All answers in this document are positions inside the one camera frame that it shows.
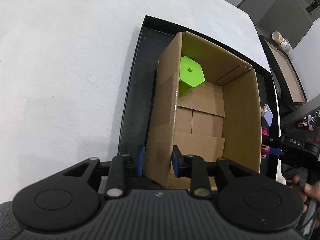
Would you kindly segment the person's right hand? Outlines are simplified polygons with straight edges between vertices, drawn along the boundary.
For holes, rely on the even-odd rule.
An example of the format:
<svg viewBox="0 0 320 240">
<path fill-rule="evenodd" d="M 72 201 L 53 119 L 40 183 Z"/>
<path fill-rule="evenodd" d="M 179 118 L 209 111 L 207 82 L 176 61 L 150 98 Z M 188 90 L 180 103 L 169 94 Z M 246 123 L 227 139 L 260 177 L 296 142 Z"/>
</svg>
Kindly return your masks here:
<svg viewBox="0 0 320 240">
<path fill-rule="evenodd" d="M 320 188 L 317 185 L 310 185 L 308 183 L 304 184 L 304 187 L 301 189 L 298 187 L 298 183 L 300 181 L 300 177 L 298 174 L 296 174 L 293 177 L 293 183 L 294 187 L 293 189 L 298 193 L 298 195 L 301 197 L 303 202 L 306 202 L 307 198 L 310 197 L 312 199 L 320 201 Z"/>
</svg>

